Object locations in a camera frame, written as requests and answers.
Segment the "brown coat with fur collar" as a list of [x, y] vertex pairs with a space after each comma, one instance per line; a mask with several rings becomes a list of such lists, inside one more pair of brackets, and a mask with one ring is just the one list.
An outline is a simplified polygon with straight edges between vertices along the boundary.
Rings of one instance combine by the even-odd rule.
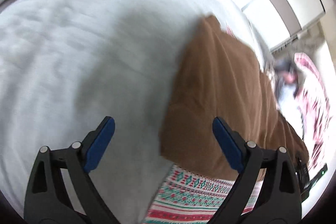
[[277, 110], [254, 51], [208, 16], [183, 52], [160, 133], [161, 155], [198, 175], [236, 180], [213, 134], [216, 117], [244, 140], [264, 149], [283, 146], [293, 161], [309, 162], [306, 145]]

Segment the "pink velvet quilt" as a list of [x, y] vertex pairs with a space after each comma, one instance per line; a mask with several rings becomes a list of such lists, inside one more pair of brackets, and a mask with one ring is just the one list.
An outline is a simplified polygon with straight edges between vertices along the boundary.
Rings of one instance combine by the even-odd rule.
[[324, 140], [331, 120], [330, 104], [322, 77], [306, 53], [276, 64], [275, 96], [282, 115], [304, 141], [308, 170], [325, 163]]

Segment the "patterned knit blanket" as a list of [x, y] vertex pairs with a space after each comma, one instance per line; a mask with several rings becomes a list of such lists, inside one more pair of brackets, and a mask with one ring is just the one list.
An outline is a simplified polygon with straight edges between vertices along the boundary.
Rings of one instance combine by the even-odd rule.
[[207, 223], [234, 185], [173, 165], [151, 202], [143, 223]]

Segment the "grey bed sheet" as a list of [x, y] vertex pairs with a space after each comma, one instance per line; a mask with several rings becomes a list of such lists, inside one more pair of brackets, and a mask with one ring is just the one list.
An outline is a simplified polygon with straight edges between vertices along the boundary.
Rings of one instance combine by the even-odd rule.
[[18, 214], [40, 147], [67, 148], [110, 116], [91, 179], [120, 222], [143, 220], [171, 168], [158, 132], [179, 57], [208, 14], [264, 64], [230, 0], [17, 0], [1, 12], [1, 191]]

